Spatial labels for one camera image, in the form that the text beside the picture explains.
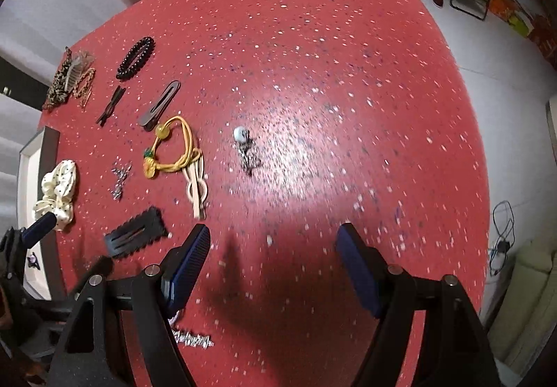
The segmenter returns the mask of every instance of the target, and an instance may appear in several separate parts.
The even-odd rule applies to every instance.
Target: black beaded bracelet
[[[124,81],[135,76],[139,70],[145,66],[145,63],[147,63],[147,60],[151,57],[154,50],[155,40],[153,40],[150,36],[146,36],[145,38],[137,41],[118,67],[116,79]]]

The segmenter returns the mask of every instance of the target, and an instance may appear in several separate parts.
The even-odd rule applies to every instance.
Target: white curtain
[[[16,226],[19,151],[37,132],[41,113],[0,94],[0,237]]]
[[[5,0],[0,6],[0,56],[49,84],[64,47],[101,26],[132,0]]]

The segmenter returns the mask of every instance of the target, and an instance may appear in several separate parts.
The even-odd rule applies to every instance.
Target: yellow cord bracelet
[[[161,140],[168,138],[170,135],[170,125],[174,121],[180,121],[182,124],[182,133],[186,144],[186,152],[182,154],[180,159],[173,164],[160,164],[155,160],[157,145],[161,142]],[[193,135],[191,134],[191,129],[189,128],[188,123],[186,123],[186,120],[182,117],[172,117],[166,123],[158,125],[155,129],[155,134],[157,135],[155,143],[152,144],[151,148],[147,148],[143,154],[143,173],[147,178],[155,176],[155,172],[157,170],[167,173],[178,172],[192,162],[195,162],[201,156],[201,150],[193,146]]]

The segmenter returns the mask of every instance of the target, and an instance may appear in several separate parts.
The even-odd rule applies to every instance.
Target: yellow bead
[[[170,135],[170,133],[171,130],[168,128],[168,126],[165,126],[163,124],[159,124],[155,128],[155,135],[161,140],[166,139]]]

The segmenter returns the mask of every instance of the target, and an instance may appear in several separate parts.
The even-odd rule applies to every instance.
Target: white bead
[[[246,143],[247,142],[247,129],[244,126],[238,126],[234,129],[234,140],[238,143]]]

